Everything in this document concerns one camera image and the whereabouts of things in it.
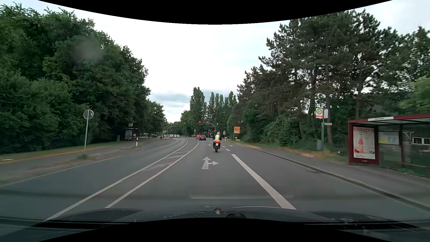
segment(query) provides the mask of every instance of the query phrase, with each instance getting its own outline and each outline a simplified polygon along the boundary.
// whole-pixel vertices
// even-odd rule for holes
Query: round traffic sign
[[[85,119],[92,119],[94,117],[94,112],[91,109],[87,109],[83,112],[83,117]]]

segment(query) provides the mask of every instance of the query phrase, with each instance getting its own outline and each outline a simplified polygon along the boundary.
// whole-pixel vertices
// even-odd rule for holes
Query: motorcyclist
[[[221,140],[222,140],[222,138],[221,138],[221,133],[220,132],[216,133],[216,135],[212,139],[213,140],[219,140],[220,141],[219,142],[219,146],[221,146]]]

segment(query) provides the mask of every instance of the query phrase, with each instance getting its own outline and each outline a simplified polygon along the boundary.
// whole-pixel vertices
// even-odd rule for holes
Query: trash bin
[[[323,142],[321,140],[316,140],[316,150],[323,149]]]

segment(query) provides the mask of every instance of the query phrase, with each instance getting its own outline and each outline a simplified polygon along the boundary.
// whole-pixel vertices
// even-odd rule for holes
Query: road sign
[[[315,117],[316,118],[323,118],[324,117],[324,115],[323,115],[323,109],[316,108],[316,110],[315,110]]]
[[[209,162],[211,159],[209,159],[208,157],[204,158],[203,160],[205,161],[205,164],[203,164],[202,170],[208,170],[210,164],[213,164],[213,165],[219,164],[218,162],[215,162],[215,161]]]
[[[83,117],[85,119],[92,119],[94,117],[94,112],[91,109],[87,109],[83,112]]]

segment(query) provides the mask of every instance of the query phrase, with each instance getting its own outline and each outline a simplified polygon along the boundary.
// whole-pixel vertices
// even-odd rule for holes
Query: car hood
[[[248,218],[275,220],[314,226],[326,226],[327,228],[366,234],[388,241],[404,241],[404,238],[407,238],[406,241],[428,241],[430,238],[430,232],[428,230],[367,214],[337,211],[303,212],[284,208],[245,206],[232,208],[210,207],[204,210],[182,208],[153,210],[104,208],[68,214],[48,221],[39,221],[31,226],[27,225],[29,227],[26,229],[0,237],[0,240],[5,242],[21,239],[25,239],[28,242],[41,241],[112,225],[180,218]],[[388,234],[386,232],[374,232],[376,230],[388,231]],[[395,236],[390,235],[391,231],[396,232]]]

